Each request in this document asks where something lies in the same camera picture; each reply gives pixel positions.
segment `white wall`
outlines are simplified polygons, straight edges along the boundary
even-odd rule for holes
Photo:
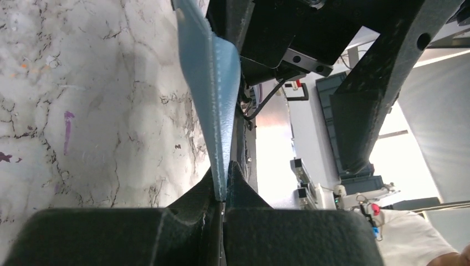
[[[415,68],[398,102],[444,202],[470,200],[470,54]]]
[[[346,71],[344,65],[336,65],[333,74]],[[289,102],[290,119],[294,131],[294,145],[297,158],[302,158],[312,180],[332,188],[340,181],[334,163],[330,140],[326,131],[315,81],[322,76],[310,73],[302,79],[309,89],[309,101]],[[288,97],[299,96],[300,91],[286,89]]]

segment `white device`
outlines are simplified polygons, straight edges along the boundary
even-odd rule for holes
[[[342,185],[335,186],[334,193],[338,195],[338,207],[344,210],[358,208],[363,202],[374,203],[379,207],[385,207],[403,201],[403,194],[393,183],[384,185],[380,190],[368,191],[347,195]]]

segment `marble floor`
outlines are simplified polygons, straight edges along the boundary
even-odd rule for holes
[[[161,207],[200,180],[170,0],[0,5],[0,262],[38,210]]]

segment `light blue fabric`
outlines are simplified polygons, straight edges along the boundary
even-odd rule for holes
[[[173,6],[178,20],[181,69],[206,141],[216,199],[224,201],[240,58],[232,43],[215,36],[193,0],[173,0]]]

